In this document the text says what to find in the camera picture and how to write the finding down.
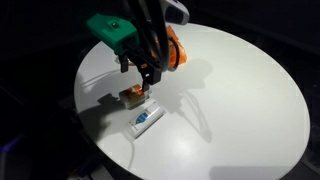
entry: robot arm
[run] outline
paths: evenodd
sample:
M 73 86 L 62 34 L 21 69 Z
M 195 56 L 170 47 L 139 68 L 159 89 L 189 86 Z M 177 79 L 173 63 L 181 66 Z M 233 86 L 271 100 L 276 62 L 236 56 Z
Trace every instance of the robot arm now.
M 179 55 L 170 67 L 169 41 L 177 52 L 179 48 L 168 37 L 165 21 L 184 25 L 189 13 L 177 0 L 122 0 L 121 4 L 123 16 L 96 14 L 87 24 L 119 56 L 122 73 L 128 71 L 129 60 L 137 67 L 145 92 L 161 80 L 162 72 L 174 71 L 178 65 Z

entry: blue label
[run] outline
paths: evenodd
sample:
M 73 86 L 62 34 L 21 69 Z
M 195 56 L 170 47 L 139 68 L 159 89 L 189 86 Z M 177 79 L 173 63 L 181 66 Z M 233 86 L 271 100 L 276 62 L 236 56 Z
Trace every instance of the blue label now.
M 148 119 L 148 114 L 147 113 L 142 113 L 136 121 L 136 124 L 140 124 L 143 123 L 144 121 L 146 121 Z

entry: white circular platform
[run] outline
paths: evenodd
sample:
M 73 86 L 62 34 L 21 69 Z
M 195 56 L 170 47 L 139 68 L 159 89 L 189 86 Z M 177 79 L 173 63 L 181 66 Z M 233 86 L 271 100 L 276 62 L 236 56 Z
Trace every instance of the white circular platform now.
M 143 179 L 284 176 L 304 153 L 310 132 L 296 83 L 270 56 L 238 37 L 195 24 L 171 26 L 188 60 L 151 87 L 144 106 L 157 101 L 167 113 L 136 140 L 125 127 L 142 107 L 126 110 L 115 97 L 141 84 L 140 74 L 135 67 L 122 74 L 103 43 L 85 57 L 74 93 L 93 141 Z

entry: white round table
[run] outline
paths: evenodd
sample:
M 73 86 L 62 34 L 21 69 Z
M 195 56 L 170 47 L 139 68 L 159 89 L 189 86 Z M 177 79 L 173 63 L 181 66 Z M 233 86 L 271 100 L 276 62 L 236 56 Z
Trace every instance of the white round table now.
M 150 98 L 127 110 L 118 93 L 142 79 L 121 73 L 116 56 L 97 44 L 75 80 L 75 101 L 86 132 L 124 169 L 150 180 L 274 180 L 306 149 L 309 113 L 298 86 L 270 56 L 223 31 L 171 25 L 188 60 L 165 72 Z M 158 102 L 166 114 L 138 139 L 126 126 Z

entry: dark floor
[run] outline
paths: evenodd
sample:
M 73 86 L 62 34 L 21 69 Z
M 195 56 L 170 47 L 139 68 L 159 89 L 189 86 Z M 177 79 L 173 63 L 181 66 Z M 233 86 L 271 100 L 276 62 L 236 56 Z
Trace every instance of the dark floor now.
M 311 164 L 319 165 L 320 128 L 317 128 L 320 125 L 319 56 L 252 32 L 245 27 L 195 12 L 196 10 L 191 11 L 195 15 L 192 16 L 191 22 L 221 29 L 254 44 L 279 62 L 293 77 L 307 101 L 311 123 L 313 124 L 308 149 L 315 155 L 312 158 L 307 158 L 307 160 Z M 137 179 L 107 157 L 101 158 L 101 152 L 94 145 L 87 144 L 88 142 L 90 144 L 90 140 L 83 140 L 81 133 L 78 133 L 81 130 L 81 124 L 74 114 L 73 103 L 57 105 L 57 102 L 62 100 L 73 102 L 75 73 L 82 58 L 97 42 L 96 39 L 89 38 L 6 61 L 0 66 L 0 87 L 2 88 L 0 88 L 0 98 L 2 102 L 7 102 L 6 106 L 1 109 L 2 117 L 8 115 L 11 119 L 19 119 L 19 121 L 8 119 L 6 126 L 0 124 L 0 132 L 5 134 L 5 136 L 1 135 L 0 137 L 0 145 L 20 132 L 27 134 L 30 139 L 40 134 L 41 138 L 35 139 L 37 143 L 42 142 L 40 144 L 36 143 L 38 146 L 34 152 L 38 154 L 34 152 L 31 155 L 30 153 L 26 154 L 36 158 L 39 164 L 44 163 L 43 160 L 50 162 L 49 168 L 41 167 L 38 164 L 37 168 L 43 172 L 42 174 L 61 170 L 59 171 L 62 172 L 60 177 L 63 177 L 76 171 L 76 169 L 79 170 L 79 167 L 82 167 L 82 173 L 90 172 L 90 168 L 84 168 L 90 166 L 84 166 L 83 164 L 91 157 L 96 162 L 103 163 L 115 180 Z M 18 97 L 19 101 L 9 100 L 12 97 Z M 10 109 L 15 109 L 15 113 L 10 113 Z M 46 150 L 45 153 L 40 151 L 42 148 Z M 47 156 L 52 154 L 55 155 L 53 156 L 55 158 L 46 159 Z M 320 176 L 309 167 L 310 163 L 308 166 L 305 164 L 305 161 L 304 163 L 299 162 L 282 179 L 320 179 Z

